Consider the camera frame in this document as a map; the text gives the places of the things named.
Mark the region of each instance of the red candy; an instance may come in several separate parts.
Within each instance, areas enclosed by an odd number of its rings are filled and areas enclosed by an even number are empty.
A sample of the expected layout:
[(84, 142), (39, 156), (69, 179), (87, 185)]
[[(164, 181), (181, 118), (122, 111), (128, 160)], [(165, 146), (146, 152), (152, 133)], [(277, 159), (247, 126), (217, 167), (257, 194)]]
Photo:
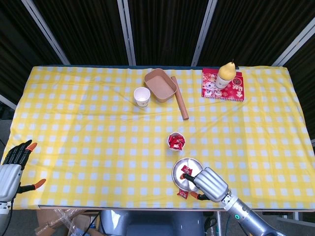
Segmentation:
[(188, 191), (184, 191), (184, 190), (180, 189), (177, 195), (179, 195), (179, 196), (181, 196), (181, 197), (187, 199), (187, 197), (188, 197)]
[(175, 150), (182, 150), (185, 144), (184, 137), (180, 134), (168, 137), (169, 147)]
[(185, 174), (188, 174), (191, 176), (191, 173), (192, 173), (192, 169), (189, 168), (188, 166), (184, 165), (181, 169)]

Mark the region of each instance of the robotic arm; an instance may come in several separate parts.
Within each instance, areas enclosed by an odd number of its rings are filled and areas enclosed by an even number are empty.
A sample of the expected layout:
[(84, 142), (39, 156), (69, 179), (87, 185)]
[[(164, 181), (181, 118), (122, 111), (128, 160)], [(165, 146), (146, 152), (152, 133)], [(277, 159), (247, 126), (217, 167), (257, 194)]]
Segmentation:
[(267, 224), (237, 196), (231, 194), (227, 183), (209, 167), (202, 170), (195, 177), (188, 174), (183, 174), (182, 176), (193, 182), (204, 193), (201, 195), (192, 192), (191, 194), (194, 197), (199, 200), (211, 200), (216, 203), (221, 201), (224, 209), (253, 236), (285, 236), (285, 234)]
[(2, 236), (8, 228), (7, 217), (10, 211), (10, 217), (12, 216), (13, 200), (16, 194), (35, 190), (46, 181), (42, 179), (36, 184), (20, 186), (23, 169), (30, 153), (37, 145), (37, 143), (31, 143), (32, 141), (28, 140), (26, 143), (12, 148), (0, 166), (0, 232), (4, 231)]

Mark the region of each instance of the pear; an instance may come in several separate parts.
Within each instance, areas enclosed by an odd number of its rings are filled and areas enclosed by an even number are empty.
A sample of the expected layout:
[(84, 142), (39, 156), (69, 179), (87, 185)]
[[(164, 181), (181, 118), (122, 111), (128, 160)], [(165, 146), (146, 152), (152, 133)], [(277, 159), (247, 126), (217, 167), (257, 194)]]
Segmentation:
[(226, 65), (223, 65), (219, 69), (219, 76), (224, 80), (232, 80), (236, 75), (235, 64), (229, 62)]

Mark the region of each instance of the plastic bag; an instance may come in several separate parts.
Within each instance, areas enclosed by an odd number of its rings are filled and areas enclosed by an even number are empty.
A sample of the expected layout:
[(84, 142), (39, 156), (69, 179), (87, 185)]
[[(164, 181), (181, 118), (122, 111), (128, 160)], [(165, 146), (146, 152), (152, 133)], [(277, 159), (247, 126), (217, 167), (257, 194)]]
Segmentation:
[(43, 232), (49, 230), (50, 228), (54, 228), (58, 224), (64, 224), (70, 232), (73, 234), (76, 232), (76, 226), (71, 224), (71, 220), (74, 216), (84, 212), (81, 209), (54, 209), (54, 212), (58, 216), (51, 221), (48, 221), (46, 224), (41, 225), (35, 229), (35, 234), (37, 236), (41, 235)]

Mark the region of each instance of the metal plate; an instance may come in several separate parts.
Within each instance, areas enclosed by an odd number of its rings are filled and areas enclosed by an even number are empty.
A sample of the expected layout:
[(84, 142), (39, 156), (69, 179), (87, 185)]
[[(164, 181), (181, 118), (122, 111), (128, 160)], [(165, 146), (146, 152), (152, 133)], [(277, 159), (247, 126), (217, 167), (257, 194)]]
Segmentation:
[(198, 188), (187, 179), (180, 179), (181, 175), (184, 173), (182, 167), (186, 165), (192, 169), (192, 176), (196, 176), (200, 171), (203, 170), (202, 165), (195, 159), (183, 158), (175, 163), (172, 170), (172, 177), (174, 183), (182, 190), (185, 191), (197, 191)]

